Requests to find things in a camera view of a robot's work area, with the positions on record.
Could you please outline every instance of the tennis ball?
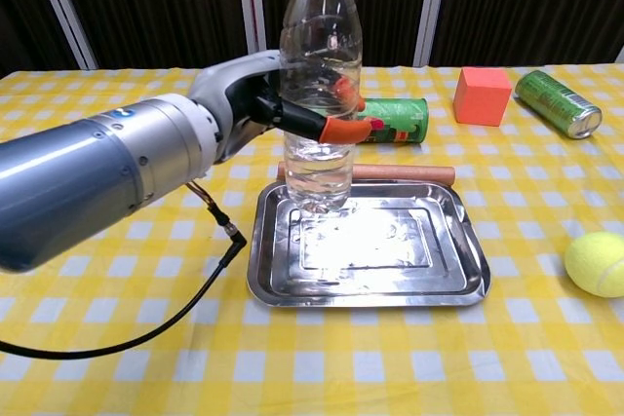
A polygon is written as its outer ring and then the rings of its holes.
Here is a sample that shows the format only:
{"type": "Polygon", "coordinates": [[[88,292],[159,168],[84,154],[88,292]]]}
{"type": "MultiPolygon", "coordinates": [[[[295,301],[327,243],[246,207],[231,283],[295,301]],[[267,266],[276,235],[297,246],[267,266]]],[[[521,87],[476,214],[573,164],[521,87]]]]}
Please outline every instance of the tennis ball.
{"type": "Polygon", "coordinates": [[[601,297],[624,296],[624,236],[590,233],[565,251],[565,270],[582,289],[601,297]]]}

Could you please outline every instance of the robotic arm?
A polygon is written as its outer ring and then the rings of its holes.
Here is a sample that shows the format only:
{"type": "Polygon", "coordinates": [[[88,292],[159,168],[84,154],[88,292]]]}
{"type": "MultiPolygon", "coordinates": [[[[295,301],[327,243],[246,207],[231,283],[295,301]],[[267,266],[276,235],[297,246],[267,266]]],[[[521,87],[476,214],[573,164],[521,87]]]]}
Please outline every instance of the robotic arm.
{"type": "MultiPolygon", "coordinates": [[[[25,272],[131,215],[273,128],[357,143],[368,121],[339,121],[281,100],[279,53],[198,75],[188,96],[160,95],[0,144],[0,269],[25,272]]],[[[348,81],[328,72],[341,99],[348,81]]]]}

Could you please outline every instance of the foam cube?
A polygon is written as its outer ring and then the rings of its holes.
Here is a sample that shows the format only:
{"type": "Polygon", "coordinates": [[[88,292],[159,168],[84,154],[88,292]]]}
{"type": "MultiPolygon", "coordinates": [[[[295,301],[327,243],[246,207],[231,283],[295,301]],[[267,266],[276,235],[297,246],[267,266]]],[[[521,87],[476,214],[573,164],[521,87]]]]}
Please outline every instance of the foam cube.
{"type": "Polygon", "coordinates": [[[455,120],[461,124],[498,127],[511,89],[503,69],[462,67],[452,102],[455,120]]]}

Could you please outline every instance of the pringles can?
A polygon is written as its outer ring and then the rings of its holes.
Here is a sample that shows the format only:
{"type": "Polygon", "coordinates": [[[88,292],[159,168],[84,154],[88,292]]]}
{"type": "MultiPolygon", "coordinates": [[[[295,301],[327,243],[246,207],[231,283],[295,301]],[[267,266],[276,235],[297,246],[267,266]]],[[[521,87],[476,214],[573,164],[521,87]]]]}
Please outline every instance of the pringles can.
{"type": "Polygon", "coordinates": [[[429,124],[427,101],[424,99],[367,98],[360,118],[376,117],[383,129],[372,131],[368,143],[420,143],[429,124]]]}
{"type": "Polygon", "coordinates": [[[570,138],[585,138],[603,121],[601,109],[541,70],[520,79],[516,95],[570,138]]]}

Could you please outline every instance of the table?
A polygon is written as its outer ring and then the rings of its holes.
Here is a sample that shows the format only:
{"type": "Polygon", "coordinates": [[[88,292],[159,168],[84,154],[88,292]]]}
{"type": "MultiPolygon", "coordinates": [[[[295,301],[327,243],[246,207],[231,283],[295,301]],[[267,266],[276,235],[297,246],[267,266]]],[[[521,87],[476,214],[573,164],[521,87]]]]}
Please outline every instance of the table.
{"type": "MultiPolygon", "coordinates": [[[[482,304],[271,310],[247,290],[245,250],[189,319],[138,349],[62,363],[0,356],[0,412],[623,414],[624,302],[575,287],[561,254],[585,232],[624,234],[624,64],[543,68],[602,108],[593,137],[567,139],[513,100],[500,128],[457,125],[458,69],[363,70],[363,95],[424,96],[431,119],[422,145],[360,146],[357,161],[456,167],[493,276],[482,304]]],[[[196,73],[14,73],[0,81],[0,139],[184,93],[196,73]]],[[[248,238],[281,158],[270,132],[202,181],[248,238]]],[[[32,274],[1,275],[0,336],[59,350],[127,340],[176,312],[227,245],[179,189],[32,274]]]]}

